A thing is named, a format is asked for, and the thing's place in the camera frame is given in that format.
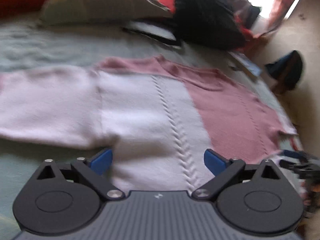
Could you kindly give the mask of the grey green pillow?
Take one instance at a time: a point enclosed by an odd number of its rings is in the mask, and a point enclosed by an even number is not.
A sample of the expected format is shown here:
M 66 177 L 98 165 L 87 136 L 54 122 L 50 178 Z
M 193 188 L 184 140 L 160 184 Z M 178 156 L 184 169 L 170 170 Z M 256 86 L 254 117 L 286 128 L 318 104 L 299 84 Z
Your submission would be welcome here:
M 171 18 L 159 0 L 46 0 L 40 12 L 43 25 L 98 23 Z

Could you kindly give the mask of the black backpack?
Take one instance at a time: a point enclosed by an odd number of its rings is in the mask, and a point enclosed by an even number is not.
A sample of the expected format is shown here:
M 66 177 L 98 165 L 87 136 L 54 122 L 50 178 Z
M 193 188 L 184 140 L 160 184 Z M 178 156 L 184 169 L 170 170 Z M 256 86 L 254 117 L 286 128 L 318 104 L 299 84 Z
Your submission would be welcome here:
M 229 0 L 175 0 L 173 19 L 175 34 L 184 42 L 218 50 L 245 45 Z

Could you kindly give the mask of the blue white book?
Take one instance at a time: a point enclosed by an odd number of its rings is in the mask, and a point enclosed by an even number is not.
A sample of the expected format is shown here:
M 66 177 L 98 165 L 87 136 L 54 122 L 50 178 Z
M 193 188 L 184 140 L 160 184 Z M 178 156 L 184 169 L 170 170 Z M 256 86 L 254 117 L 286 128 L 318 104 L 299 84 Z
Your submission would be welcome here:
M 253 82 L 255 82 L 262 73 L 262 70 L 253 63 L 247 56 L 237 51 L 229 51 L 231 61 L 243 71 Z

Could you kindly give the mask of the pink and white sweater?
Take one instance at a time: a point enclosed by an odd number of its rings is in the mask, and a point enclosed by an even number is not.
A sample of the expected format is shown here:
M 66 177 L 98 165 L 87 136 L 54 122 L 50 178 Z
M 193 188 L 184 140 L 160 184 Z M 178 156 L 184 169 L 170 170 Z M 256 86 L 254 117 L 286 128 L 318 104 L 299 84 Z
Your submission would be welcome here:
M 211 148 L 249 164 L 296 129 L 217 69 L 162 56 L 1 74 L 1 137 L 77 149 L 110 147 L 123 191 L 187 190 L 212 179 Z

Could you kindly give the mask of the green plaid bed blanket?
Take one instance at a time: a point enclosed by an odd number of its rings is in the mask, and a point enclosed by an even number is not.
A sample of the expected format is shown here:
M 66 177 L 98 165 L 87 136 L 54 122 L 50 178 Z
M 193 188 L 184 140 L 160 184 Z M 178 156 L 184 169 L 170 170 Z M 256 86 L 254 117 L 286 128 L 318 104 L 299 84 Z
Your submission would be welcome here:
M 86 69 L 107 57 L 166 59 L 193 68 L 217 68 L 245 85 L 274 109 L 282 124 L 288 117 L 264 81 L 252 82 L 244 73 L 228 66 L 224 52 L 184 44 L 166 46 L 147 37 L 125 33 L 112 25 L 68 25 L 39 27 L 34 15 L 1 22 L 1 72 L 53 66 Z M 175 183 L 182 164 L 202 161 L 211 146 L 200 115 L 191 109 L 184 86 L 170 79 L 146 76 L 114 76 L 111 109 L 103 138 L 92 150 L 79 151 L 40 144 L 1 141 L 1 239 L 15 237 L 19 228 L 11 206 L 14 198 L 38 165 L 47 158 L 65 162 L 89 156 L 100 145 L 116 148 L 111 168 L 113 182 L 124 190 L 185 189 Z

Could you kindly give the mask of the wooden chair with clothes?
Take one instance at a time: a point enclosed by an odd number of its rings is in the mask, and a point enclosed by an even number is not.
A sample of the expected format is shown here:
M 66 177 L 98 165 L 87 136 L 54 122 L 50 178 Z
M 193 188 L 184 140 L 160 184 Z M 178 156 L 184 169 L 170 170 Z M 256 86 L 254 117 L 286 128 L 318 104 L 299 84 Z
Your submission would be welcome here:
M 293 50 L 277 61 L 265 65 L 268 75 L 276 81 L 274 94 L 284 94 L 296 88 L 303 74 L 304 62 L 299 51 Z

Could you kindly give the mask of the red plaid curtain right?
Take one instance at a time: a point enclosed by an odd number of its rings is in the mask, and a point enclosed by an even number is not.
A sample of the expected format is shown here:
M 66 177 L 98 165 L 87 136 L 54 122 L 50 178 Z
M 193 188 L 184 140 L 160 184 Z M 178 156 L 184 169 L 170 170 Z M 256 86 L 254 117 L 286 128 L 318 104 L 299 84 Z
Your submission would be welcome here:
M 268 33 L 276 31 L 280 27 L 294 1 L 295 0 L 274 0 L 272 10 L 268 17 L 266 30 L 260 36 L 268 35 Z

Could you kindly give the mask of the clothes rack with garments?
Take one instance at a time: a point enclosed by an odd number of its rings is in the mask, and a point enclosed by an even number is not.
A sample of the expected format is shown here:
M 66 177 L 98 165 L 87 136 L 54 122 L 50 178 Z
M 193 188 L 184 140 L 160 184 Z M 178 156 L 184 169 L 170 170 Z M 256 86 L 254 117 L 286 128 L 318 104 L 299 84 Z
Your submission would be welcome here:
M 246 29 L 252 29 L 262 7 L 253 5 L 249 0 L 229 0 L 229 2 L 240 24 Z

